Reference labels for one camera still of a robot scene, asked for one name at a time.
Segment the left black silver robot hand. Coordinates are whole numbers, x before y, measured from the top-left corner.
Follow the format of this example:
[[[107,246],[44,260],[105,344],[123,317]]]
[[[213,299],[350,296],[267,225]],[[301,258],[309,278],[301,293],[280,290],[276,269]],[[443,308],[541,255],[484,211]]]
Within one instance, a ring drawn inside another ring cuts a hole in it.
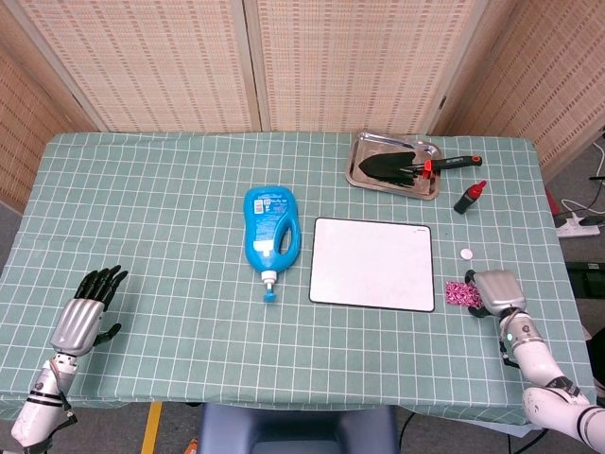
[[[64,307],[51,337],[50,344],[56,352],[79,358],[119,333],[120,323],[115,323],[106,332],[101,332],[100,327],[114,294],[128,273],[116,265],[85,275],[74,297]]]

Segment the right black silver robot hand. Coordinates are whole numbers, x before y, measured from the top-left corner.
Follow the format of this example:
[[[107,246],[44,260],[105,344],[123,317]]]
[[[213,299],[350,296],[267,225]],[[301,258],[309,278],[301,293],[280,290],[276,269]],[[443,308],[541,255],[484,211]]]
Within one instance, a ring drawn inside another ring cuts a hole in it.
[[[508,270],[476,272],[468,270],[465,283],[472,284],[481,300],[480,307],[469,307],[468,311],[477,318],[494,316],[502,319],[514,310],[525,311],[526,297],[516,280],[515,274]]]

